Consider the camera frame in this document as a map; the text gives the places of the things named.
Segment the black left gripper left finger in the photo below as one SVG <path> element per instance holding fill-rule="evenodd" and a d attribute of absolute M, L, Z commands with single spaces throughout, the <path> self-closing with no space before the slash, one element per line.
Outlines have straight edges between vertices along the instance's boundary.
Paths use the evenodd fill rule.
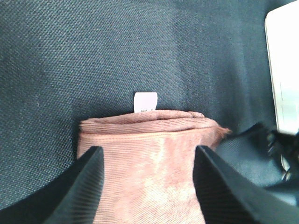
<path fill-rule="evenodd" d="M 46 224 L 92 224 L 104 184 L 102 147 L 90 147 L 79 159 L 85 162 L 66 196 Z"/>

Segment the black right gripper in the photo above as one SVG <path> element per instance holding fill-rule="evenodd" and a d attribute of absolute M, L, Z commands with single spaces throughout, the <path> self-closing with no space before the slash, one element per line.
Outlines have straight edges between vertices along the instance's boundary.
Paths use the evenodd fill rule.
<path fill-rule="evenodd" d="M 233 167 L 257 186 L 269 187 L 299 178 L 298 136 L 257 123 L 238 135 L 236 141 Z"/>

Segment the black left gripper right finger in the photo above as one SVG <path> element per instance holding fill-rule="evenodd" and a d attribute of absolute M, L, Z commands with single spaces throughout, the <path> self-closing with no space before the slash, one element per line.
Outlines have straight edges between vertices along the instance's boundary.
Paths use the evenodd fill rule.
<path fill-rule="evenodd" d="M 197 146 L 193 183 L 208 224 L 297 224 L 299 181 L 260 187 L 213 150 Z"/>

